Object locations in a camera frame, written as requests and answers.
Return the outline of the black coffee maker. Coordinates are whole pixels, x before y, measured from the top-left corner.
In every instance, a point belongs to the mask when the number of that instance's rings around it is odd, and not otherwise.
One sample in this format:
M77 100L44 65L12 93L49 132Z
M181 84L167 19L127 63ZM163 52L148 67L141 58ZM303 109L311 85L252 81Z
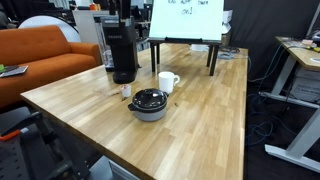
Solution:
M133 82L138 71L134 19L108 15L102 16L100 22L105 42L110 47L113 58L113 81L116 84Z

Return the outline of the small white coffee pod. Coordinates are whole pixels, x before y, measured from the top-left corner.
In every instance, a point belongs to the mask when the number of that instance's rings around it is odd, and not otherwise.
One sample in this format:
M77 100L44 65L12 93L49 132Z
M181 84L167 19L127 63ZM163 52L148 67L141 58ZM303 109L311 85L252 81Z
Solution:
M131 86L129 84L124 84L121 86L121 94L123 97L131 96Z

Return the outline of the white whiteboard on stand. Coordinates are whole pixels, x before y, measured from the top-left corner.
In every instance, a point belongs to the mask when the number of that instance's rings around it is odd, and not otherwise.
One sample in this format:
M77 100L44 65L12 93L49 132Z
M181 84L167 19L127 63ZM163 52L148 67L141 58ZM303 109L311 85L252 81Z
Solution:
M148 41L151 68L160 63L161 43L209 46L207 67L214 75L222 40L224 0L153 0Z

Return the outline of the white round table top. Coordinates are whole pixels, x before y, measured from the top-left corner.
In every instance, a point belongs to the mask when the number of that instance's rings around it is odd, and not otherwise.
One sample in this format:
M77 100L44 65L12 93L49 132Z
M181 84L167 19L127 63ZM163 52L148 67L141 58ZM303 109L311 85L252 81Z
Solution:
M62 31L63 35L68 42L80 42L81 38L78 30L66 22L63 19L58 17L49 16L49 15L36 15L26 20L23 20L18 28L31 28L31 27L42 27L42 26L57 26Z

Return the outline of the orange sofa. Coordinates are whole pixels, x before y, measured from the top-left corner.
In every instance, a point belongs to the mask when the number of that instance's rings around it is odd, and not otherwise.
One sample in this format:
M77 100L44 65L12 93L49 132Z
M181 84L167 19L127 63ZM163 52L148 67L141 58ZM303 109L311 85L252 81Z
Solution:
M97 44L68 42L57 26L0 31L0 64L27 66L22 75L0 79L0 108L21 101L20 94L101 64Z

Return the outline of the white ceramic mug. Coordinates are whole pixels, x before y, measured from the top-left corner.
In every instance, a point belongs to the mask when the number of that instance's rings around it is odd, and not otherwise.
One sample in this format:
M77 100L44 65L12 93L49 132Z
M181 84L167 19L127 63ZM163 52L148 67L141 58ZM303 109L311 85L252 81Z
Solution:
M168 94L173 92L173 88L180 82L180 77L173 72L164 71L158 74L159 89Z

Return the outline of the grey pot with black lid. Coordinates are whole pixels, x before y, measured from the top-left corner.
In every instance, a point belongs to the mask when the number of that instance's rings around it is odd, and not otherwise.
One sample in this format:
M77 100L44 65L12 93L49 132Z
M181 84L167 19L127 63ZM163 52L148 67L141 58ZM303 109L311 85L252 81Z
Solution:
M168 97L168 93L159 89L143 89L133 96L128 109L142 121L157 121L166 113Z

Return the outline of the grey tablet on sofa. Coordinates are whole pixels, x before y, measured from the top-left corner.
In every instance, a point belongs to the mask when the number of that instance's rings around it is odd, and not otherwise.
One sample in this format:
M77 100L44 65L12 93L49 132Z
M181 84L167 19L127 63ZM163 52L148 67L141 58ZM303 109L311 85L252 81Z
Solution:
M20 74L24 74L27 71L28 67L27 66L20 66L17 68L14 68L12 70L9 71L5 71L3 72L0 77L1 78L5 78L5 77L10 77L10 76L16 76L16 75L20 75Z

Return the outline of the black metal cart with clamp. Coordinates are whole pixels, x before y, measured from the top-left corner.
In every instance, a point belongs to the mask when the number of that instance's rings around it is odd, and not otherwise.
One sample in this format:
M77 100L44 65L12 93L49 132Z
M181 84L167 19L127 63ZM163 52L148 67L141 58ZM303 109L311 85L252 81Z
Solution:
M43 116L0 115L0 180L88 180L101 155L88 144L44 127Z

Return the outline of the white box under desk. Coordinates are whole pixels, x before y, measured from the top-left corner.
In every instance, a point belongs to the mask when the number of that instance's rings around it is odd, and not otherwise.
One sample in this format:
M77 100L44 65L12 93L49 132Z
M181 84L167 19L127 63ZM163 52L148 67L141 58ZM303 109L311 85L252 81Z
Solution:
M307 70L302 66L295 72L290 94L299 100L320 103L320 71Z

